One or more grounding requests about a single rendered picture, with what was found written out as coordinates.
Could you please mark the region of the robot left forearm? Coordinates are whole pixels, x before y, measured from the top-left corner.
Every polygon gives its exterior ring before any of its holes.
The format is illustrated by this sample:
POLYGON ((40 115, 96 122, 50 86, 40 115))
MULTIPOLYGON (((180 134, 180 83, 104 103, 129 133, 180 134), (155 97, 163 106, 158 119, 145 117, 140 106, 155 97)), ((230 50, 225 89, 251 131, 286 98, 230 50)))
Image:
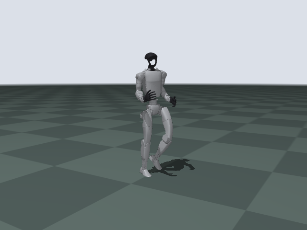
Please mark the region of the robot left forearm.
POLYGON ((162 92, 161 96, 165 99, 165 101, 170 102, 170 96, 167 94, 166 91, 162 92))

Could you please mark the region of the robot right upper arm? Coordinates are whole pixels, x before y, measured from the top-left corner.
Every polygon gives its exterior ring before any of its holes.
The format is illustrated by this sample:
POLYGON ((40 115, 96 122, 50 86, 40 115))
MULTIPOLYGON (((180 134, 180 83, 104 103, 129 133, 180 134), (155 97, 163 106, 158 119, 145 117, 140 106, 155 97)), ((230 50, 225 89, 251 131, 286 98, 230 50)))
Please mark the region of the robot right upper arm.
POLYGON ((142 94, 143 92, 141 91, 142 88, 142 80, 145 77, 145 72, 140 72, 136 74, 136 91, 138 92, 138 94, 142 94))

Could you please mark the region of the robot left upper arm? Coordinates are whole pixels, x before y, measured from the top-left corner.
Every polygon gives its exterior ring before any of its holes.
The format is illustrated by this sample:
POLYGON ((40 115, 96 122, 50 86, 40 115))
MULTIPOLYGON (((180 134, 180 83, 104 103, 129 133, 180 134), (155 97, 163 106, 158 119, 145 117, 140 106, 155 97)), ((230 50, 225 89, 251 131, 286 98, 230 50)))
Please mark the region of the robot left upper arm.
POLYGON ((161 73, 162 73, 162 90, 161 90, 161 93, 162 93, 162 92, 165 91, 163 85, 164 85, 164 83, 165 83, 165 78, 166 78, 166 76, 167 76, 167 73, 164 72, 164 71, 162 71, 162 70, 161 70, 161 73))

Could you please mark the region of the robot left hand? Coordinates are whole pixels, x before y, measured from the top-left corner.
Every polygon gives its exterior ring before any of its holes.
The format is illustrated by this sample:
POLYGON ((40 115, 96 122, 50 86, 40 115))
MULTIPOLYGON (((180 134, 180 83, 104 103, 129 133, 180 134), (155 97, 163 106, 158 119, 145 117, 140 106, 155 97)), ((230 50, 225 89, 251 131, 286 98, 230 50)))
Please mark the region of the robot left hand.
POLYGON ((174 106, 172 107, 175 107, 176 105, 176 99, 175 99, 175 96, 174 97, 170 97, 170 103, 172 103, 174 106))

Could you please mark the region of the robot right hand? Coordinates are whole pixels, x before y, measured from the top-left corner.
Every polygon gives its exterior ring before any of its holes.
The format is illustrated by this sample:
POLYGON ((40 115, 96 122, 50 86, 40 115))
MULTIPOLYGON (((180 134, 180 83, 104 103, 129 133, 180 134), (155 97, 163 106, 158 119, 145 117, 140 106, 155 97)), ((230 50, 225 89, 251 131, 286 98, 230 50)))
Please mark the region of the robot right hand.
POLYGON ((148 92, 147 92, 147 94, 145 95, 145 96, 143 96, 143 100, 144 100, 144 102, 146 102, 146 101, 150 101, 150 100, 155 100, 155 99, 151 99, 151 98, 154 98, 154 97, 156 97, 156 96, 152 96, 152 95, 156 95, 156 93, 155 94, 151 94, 151 93, 153 93, 153 92, 150 92, 151 90, 149 90, 148 92), (149 93, 150 92, 150 93, 149 93), (151 94, 151 95, 150 95, 151 94), (152 96, 152 97, 151 97, 152 96))

